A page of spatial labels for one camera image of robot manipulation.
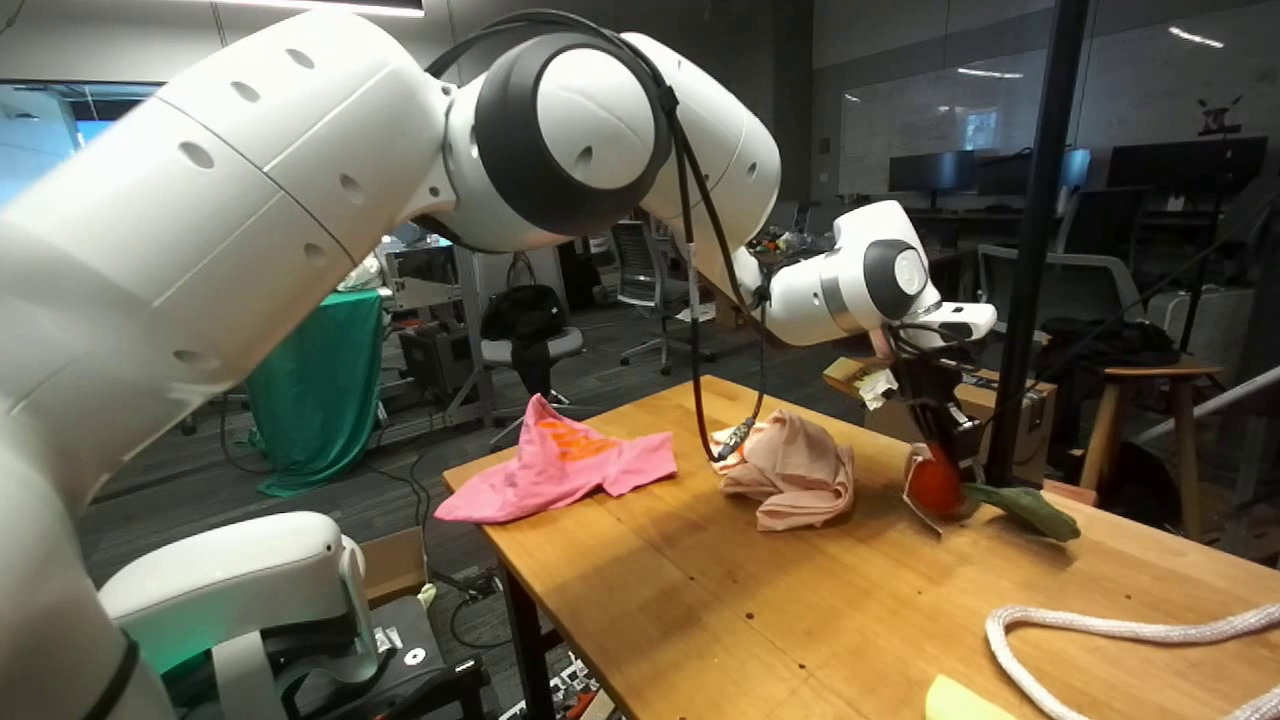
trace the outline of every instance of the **chair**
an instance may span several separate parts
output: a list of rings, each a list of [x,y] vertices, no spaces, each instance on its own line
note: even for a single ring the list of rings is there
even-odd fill
[[[570,321],[570,308],[548,284],[514,284],[501,290],[481,321],[481,358],[492,388],[492,367],[514,367],[523,382],[523,394],[548,394],[557,407],[570,398],[551,382],[551,367],[588,348],[585,333]],[[503,423],[488,449],[501,449],[517,437],[519,415]]]
[[[1010,316],[1015,284],[1015,246],[979,242],[978,246],[978,295],[998,303],[1001,321]],[[1135,279],[1119,257],[1095,250],[1048,250],[1039,267],[1039,310],[1067,321],[1149,321],[1149,308],[1135,290]]]
[[[1057,250],[1135,259],[1135,230],[1149,206],[1149,189],[1075,191],[1057,234]]]
[[[987,303],[998,303],[998,310],[1003,316],[1010,295],[1012,295],[1012,279],[1015,279],[1015,246],[979,242],[978,263],[979,263],[979,295]],[[1037,327],[1045,321],[1149,324],[1149,310],[1135,290],[1135,279],[1129,275],[1129,267],[1115,257],[1052,250],[1052,257],[1045,257]],[[1195,461],[1193,392],[1207,374],[1215,374],[1215,367],[1181,364],[1181,358],[1178,364],[1142,364],[1142,367],[1103,367],[1103,388],[1099,388],[1094,431],[1084,445],[1082,488],[1103,496],[1099,482],[1110,478],[1115,453],[1119,453],[1129,392],[1132,392],[1132,382],[1162,381],[1162,382],[1169,382],[1171,421],[1178,421],[1178,482],[1181,482],[1185,533],[1201,536],[1206,516],[1201,516],[1201,461]]]
[[[658,350],[658,373],[671,373],[671,316],[689,303],[689,284],[671,279],[671,250],[665,234],[658,234],[645,220],[612,223],[618,246],[618,301],[658,316],[658,337],[625,348],[618,358]]]

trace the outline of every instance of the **green object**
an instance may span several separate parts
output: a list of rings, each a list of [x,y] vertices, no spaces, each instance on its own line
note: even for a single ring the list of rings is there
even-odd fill
[[[964,482],[968,499],[998,505],[1012,518],[1019,518],[1030,533],[1067,542],[1082,536],[1075,516],[1052,508],[1039,488],[991,488],[991,482]]]
[[[356,465],[381,403],[381,295],[327,295],[254,374],[257,453],[267,496],[297,496]]]

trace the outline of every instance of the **ceiling light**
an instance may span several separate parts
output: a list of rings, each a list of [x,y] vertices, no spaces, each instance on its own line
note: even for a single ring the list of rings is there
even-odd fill
[[[1185,43],[1201,43],[1201,46],[1228,46],[1224,38],[1215,37],[1201,37],[1201,30],[1188,30],[1188,26],[1178,26],[1169,23],[1169,37],[1185,38]]]
[[[958,68],[958,77],[1010,81],[1010,85],[1026,81],[1026,72],[964,68],[964,62]]]
[[[293,8],[293,13],[308,13],[308,8],[342,8],[342,13],[361,13],[361,14],[423,14],[422,3],[308,3],[308,0],[222,0],[222,3],[247,3],[247,8]]]

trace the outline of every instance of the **beige cloth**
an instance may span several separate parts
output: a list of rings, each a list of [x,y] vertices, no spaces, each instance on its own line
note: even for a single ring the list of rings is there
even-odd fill
[[[754,496],[755,526],[815,526],[856,499],[853,453],[801,415],[774,415],[715,465],[727,496]]]

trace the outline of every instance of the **metal pole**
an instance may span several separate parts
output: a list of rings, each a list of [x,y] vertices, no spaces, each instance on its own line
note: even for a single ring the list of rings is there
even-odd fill
[[[1065,177],[1065,141],[1072,118],[1087,3],[1094,0],[1059,0],[1052,20],[1037,154],[1033,154],[1033,189],[1030,189],[1030,210],[1019,228],[1015,284],[1010,301],[1010,344],[1003,344],[1001,392],[998,392],[998,415],[991,415],[987,482],[1012,482],[1015,423],[1019,423],[1037,308],[1039,308],[1039,267],[1045,267],[1045,246],[1057,220],[1057,191]]]
[[[1206,403],[1195,403],[1193,421],[1214,415],[1214,411],[1224,411],[1224,407],[1231,407],[1238,398],[1248,398],[1248,394],[1257,394],[1257,392],[1264,392],[1264,388],[1274,388],[1274,382],[1280,382],[1280,364],[1270,367],[1270,373],[1261,373],[1261,374],[1248,374],[1244,382],[1238,382],[1238,388],[1228,388],[1228,392],[1221,392],[1221,394],[1207,394]],[[1169,437],[1169,431],[1171,431],[1171,421],[1162,421],[1162,423],[1145,426],[1132,445],[1156,445],[1156,441]]]

